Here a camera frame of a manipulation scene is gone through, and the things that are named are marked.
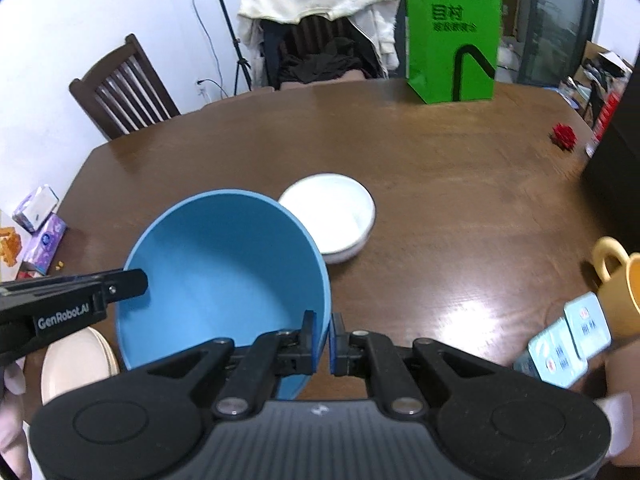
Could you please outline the person's left hand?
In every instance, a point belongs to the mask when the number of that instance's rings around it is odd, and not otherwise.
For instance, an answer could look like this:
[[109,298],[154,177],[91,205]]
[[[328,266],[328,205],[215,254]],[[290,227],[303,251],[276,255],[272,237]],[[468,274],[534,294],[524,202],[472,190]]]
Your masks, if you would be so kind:
[[3,370],[1,385],[1,456],[19,479],[32,478],[28,443],[23,429],[26,379],[24,360]]

